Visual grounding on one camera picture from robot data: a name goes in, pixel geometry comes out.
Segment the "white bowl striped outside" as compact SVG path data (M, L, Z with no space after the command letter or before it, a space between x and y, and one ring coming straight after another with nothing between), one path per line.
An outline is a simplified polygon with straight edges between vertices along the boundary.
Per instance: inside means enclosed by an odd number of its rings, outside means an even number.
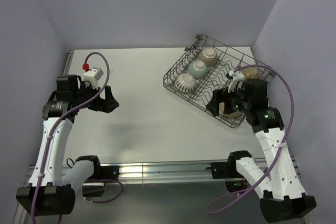
M176 78L174 86L183 93L191 93L196 87L196 80L192 75L182 73Z

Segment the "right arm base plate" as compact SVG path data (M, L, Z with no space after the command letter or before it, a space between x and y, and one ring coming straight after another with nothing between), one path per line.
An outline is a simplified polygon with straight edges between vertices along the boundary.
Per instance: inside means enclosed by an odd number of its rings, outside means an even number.
M229 169L228 162L211 162L206 170L211 171L212 179L235 178L235 175Z

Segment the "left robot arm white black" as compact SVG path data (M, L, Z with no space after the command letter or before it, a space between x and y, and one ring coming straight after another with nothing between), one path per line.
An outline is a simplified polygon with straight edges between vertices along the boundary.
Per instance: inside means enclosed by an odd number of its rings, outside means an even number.
M93 81L70 74L58 76L56 85L43 107L43 139L35 169L27 186L16 193L17 201L32 218L70 214L83 184L103 178L96 155L78 157L73 168L63 174L65 149L81 109L111 113L119 107L107 84L96 88Z

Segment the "red patterned bowl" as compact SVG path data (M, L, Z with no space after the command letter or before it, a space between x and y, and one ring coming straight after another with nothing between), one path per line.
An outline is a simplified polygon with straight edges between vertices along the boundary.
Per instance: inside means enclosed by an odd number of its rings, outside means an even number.
M214 67L218 62L219 55L214 48L204 48L198 54L198 60L204 62L208 67Z

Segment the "plain white bowl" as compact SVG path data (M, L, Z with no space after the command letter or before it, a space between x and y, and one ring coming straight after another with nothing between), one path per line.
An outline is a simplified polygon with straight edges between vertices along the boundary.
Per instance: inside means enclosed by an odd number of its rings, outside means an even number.
M219 114L222 116L225 116L227 118L237 118L241 115L241 113L239 111L235 111L233 113L227 114L224 112L225 110L225 104L224 103L220 103L219 104Z

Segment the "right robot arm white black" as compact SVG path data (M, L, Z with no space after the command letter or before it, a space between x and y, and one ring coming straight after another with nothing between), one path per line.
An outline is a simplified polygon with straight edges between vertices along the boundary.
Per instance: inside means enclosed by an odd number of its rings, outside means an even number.
M231 152L227 170L234 177L242 175L260 198L260 210L268 223L299 219L311 212L317 202L302 186L286 142L286 128L278 109L269 105L267 84L260 79L248 79L242 87L213 91L206 108L219 114L240 112L245 115L260 143L268 169L263 172L248 151Z

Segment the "black glossy bowl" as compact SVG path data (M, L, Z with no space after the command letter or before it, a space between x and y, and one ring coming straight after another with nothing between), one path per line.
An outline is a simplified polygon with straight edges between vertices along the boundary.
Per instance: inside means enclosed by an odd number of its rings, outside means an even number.
M244 75L244 81L248 79L259 79L260 74L257 68L255 67L248 67L241 69L240 72Z

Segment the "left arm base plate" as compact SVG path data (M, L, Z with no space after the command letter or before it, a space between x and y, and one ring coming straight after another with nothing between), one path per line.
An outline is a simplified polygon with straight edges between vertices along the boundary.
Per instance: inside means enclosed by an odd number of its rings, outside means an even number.
M86 183L93 181L103 181L103 180L118 180L120 166L101 166L97 172L94 172L88 179L85 180Z

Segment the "light green bowl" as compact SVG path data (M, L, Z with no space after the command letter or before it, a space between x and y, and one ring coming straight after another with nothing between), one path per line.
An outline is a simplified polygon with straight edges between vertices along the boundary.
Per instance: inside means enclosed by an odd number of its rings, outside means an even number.
M188 73L195 79L202 79L208 72L208 66L201 60L195 60L190 63Z

